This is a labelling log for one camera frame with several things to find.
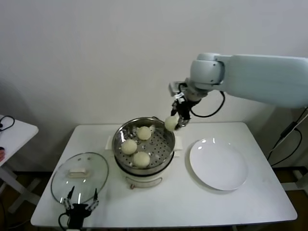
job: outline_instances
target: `power cord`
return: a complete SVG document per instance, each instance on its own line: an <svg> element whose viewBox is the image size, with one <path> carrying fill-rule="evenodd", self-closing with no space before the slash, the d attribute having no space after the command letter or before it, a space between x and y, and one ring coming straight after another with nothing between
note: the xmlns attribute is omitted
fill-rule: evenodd
<svg viewBox="0 0 308 231"><path fill-rule="evenodd" d="M226 101L226 96L225 96L225 93L223 92L223 91L220 91L220 93L221 93L221 95L222 95L222 102L221 102L221 104L220 104L220 106L219 106L219 108L216 110L216 111L214 111L212 114L209 114L209 115L197 115L197 114L195 114L194 112L193 112L193 110L191 109L191 113L194 115L194 116L196 116L196 117L199 117L199 118L208 118L208 117L211 117L211 116L213 116L213 115L215 115L217 112L219 112L220 110L221 110L221 108L223 107L223 105L224 105L224 103L225 103L225 101Z"/></svg>
<svg viewBox="0 0 308 231"><path fill-rule="evenodd" d="M302 112L302 114L300 115L300 117L296 120L293 121L281 134L279 139L277 140L277 142L275 143L274 147L270 150L269 152L269 156L267 158L267 160L269 160L269 158L271 157L273 151L284 142L284 140L291 134L291 132L297 127L299 126L307 117L308 114L305 115L305 117L303 119L300 120L300 118L303 116L303 114L306 112L307 108L304 109L304 111Z"/></svg>
<svg viewBox="0 0 308 231"><path fill-rule="evenodd" d="M13 121L12 121L12 124L11 124L11 125L9 125L8 127L2 129L2 128L3 128L2 121L3 121L3 119L5 119L5 118L11 118ZM14 124L15 124L15 119L14 119L14 117L12 117L12 116L10 116L10 115L7 115L7 116L5 115L4 117L2 117L2 118L0 119L0 131L5 131L6 129L9 129L9 128L13 127Z"/></svg>
<svg viewBox="0 0 308 231"><path fill-rule="evenodd" d="M271 165L271 167L273 167L274 165L277 165L277 164L281 163L282 161L288 159L289 157L291 157L291 156L298 150L298 148L299 148L299 146L300 146L300 144L301 144L301 142L302 142L302 140L303 140L303 135L302 135L302 133L300 132L300 130L298 130L297 128L295 128L294 131L297 131L297 132L299 133L299 135L300 135L300 139L299 139L298 145L297 145L296 148L293 150L293 152L291 152L291 154L289 154L286 158L282 159L281 161L278 161L277 163Z"/></svg>
<svg viewBox="0 0 308 231"><path fill-rule="evenodd" d="M180 93L182 92L181 86L187 87L187 84L186 84L186 83L179 83L178 89L179 89L179 92L180 92ZM193 112L192 109L190 109L190 112L191 112L194 116L199 117L199 118L209 118L209 117L211 117L211 116L217 114L217 113L221 110L221 108L223 107L223 105L224 105L224 103L225 103L225 101L226 101L225 93L224 93L223 91L219 91L219 92L220 92L221 95L222 95L222 102L221 102L220 106L218 107L218 109L217 109L216 111L214 111L212 114L209 114L209 115L206 115L206 116L205 116L205 115L202 115L202 116L201 116L201 115L197 115L195 112Z"/></svg>
<svg viewBox="0 0 308 231"><path fill-rule="evenodd" d="M64 215L67 215L67 213L62 213L59 217L58 217L58 223L59 223L59 226L60 228L63 230L63 231L66 231L66 229L63 227L63 225L61 224L61 217L64 216Z"/></svg>

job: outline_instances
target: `white wall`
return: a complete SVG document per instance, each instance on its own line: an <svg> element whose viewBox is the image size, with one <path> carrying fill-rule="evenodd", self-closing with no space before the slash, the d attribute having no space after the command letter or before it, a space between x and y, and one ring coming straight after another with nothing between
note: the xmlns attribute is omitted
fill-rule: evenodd
<svg viewBox="0 0 308 231"><path fill-rule="evenodd" d="M304 0L1 0L0 113L39 127L11 165L52 170L77 124L165 118L168 83L184 80L198 53L308 56L307 8ZM220 102L210 93L195 111ZM228 96L219 114L193 121L244 121L256 134L272 111Z"/></svg>

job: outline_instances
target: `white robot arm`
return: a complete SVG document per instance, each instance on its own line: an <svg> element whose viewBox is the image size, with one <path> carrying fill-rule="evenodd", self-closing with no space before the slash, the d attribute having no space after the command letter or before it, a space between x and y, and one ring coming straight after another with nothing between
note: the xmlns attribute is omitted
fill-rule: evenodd
<svg viewBox="0 0 308 231"><path fill-rule="evenodd" d="M211 90L219 90L223 97L226 92L280 107L300 108L308 105L308 59L202 53L192 62L190 78L170 83L169 90L176 98L171 115L179 114L176 129L187 125L191 108Z"/></svg>

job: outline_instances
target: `perforated steamer tray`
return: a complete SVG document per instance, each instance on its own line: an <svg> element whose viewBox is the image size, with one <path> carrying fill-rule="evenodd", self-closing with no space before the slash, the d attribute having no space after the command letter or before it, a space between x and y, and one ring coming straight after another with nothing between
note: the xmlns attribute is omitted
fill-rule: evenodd
<svg viewBox="0 0 308 231"><path fill-rule="evenodd" d="M137 137L137 130L142 126L147 126L151 130L151 137L147 141L142 141ZM150 156L150 164L145 169L139 169L133 165L133 154L126 155L121 151L121 144L132 139L137 143L136 152L146 152ZM115 133L112 147L115 158L122 167L135 174L149 174L160 171L173 157L175 137L173 132L165 129L164 122L154 117L142 117L133 119L125 123Z"/></svg>

